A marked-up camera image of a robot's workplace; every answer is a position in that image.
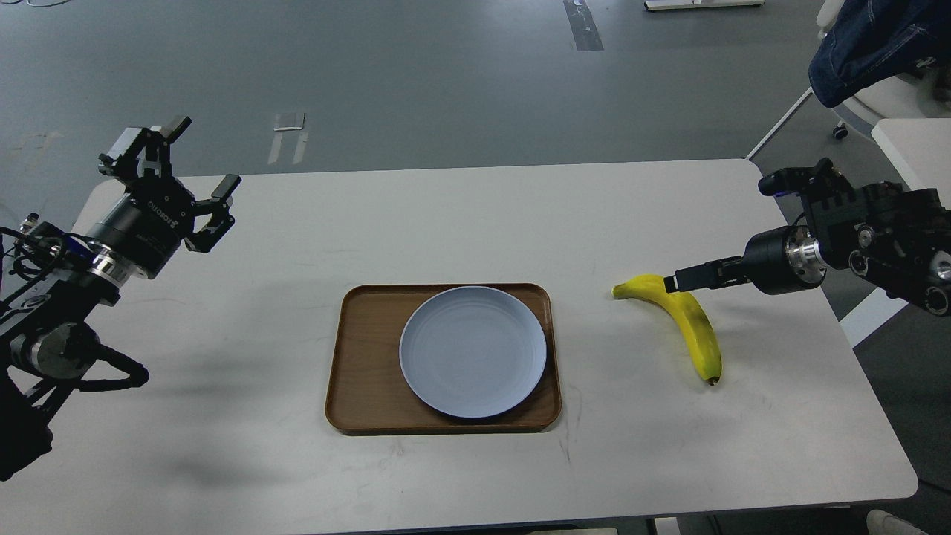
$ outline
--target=chair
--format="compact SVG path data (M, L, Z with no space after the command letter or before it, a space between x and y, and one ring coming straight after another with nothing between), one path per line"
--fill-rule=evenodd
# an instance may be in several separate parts
M819 14L816 16L816 24L820 28L820 39L825 38L825 35L835 24L836 17L844 3L845 0L825 0L819 9ZM846 125L848 125L862 136L871 139L872 129L881 119L886 117L909 119L951 117L951 109L934 97L938 75L939 73L936 70L927 72L922 78L910 74L900 74L860 90L833 109L839 116L840 121L832 130L832 135L836 139L845 138L848 134L846 128ZM812 95L812 88L807 89L792 105L792 108L747 154L746 159L751 160L756 156Z

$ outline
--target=wooden tray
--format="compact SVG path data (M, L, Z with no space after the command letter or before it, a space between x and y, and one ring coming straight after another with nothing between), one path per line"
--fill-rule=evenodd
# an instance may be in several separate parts
M552 305L531 284L482 285L507 291L524 303L545 332L548 361L538 386L512 409L490 418L443 414L424 404L403 379L399 338L410 315L430 297L465 285L361 286L343 298L337 346L324 413L347 435L534 432L561 412L554 354Z

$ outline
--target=banana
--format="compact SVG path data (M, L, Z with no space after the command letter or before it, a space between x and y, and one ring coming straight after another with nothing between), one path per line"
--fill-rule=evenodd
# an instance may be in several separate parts
M649 301L666 310L684 335L697 374L708 385L716 385L723 374L720 346L716 342L713 326L696 298L686 291L667 293L664 277L651 274L638 275L617 285L611 295L614 299Z

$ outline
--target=light blue plate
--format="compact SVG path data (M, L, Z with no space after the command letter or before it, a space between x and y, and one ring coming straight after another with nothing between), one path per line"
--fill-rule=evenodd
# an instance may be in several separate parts
M419 306L399 339L399 366L426 405L485 418L522 402L538 384L545 334L524 303L490 287L455 287Z

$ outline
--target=gray floor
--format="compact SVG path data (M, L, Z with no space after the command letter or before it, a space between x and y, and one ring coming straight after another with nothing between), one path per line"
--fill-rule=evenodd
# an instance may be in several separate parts
M556 0L0 6L0 225L35 210L68 228L103 178L96 156L124 127L176 114L195 120L173 148L182 176L707 159L745 155L807 87L813 3L589 5L603 51L575 50ZM300 137L288 133L268 163L284 111L308 114L305 151L295 163ZM898 179L871 142L832 140L836 120L807 104L755 162L769 172L829 156L855 184ZM870 287L843 274L824 290L842 317ZM930 482L884 506L932 533L951 525L951 497L937 489L951 487L949 331L906 310L857 348ZM729 534L863 533L867 509L717 519ZM639 522L618 525L641 532ZM683 526L713 530L701 517Z

